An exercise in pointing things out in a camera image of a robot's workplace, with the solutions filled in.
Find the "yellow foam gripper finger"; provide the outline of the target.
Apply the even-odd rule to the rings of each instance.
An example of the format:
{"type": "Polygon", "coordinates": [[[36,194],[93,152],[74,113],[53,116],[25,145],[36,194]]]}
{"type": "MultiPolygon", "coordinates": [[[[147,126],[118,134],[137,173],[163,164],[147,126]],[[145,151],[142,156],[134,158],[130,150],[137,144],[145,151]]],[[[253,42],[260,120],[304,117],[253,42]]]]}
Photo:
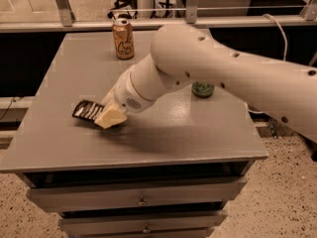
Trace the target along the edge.
{"type": "Polygon", "coordinates": [[[101,100],[101,104],[111,105],[114,102],[115,102],[115,87],[112,87],[111,90],[101,100]]]}
{"type": "Polygon", "coordinates": [[[121,124],[127,120],[125,109],[118,103],[107,105],[97,116],[94,123],[103,129],[121,124]]]}

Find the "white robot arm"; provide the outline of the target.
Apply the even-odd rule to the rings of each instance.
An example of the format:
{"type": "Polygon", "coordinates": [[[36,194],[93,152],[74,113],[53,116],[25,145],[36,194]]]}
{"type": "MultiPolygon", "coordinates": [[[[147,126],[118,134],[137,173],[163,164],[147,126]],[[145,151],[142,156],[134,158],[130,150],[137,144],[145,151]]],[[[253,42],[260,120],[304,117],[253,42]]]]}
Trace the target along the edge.
{"type": "Polygon", "coordinates": [[[109,128],[163,95],[194,81],[221,87],[252,107],[317,141],[316,69],[235,51],[187,24],[161,27],[150,53],[119,77],[102,99],[95,123],[109,128]]]}

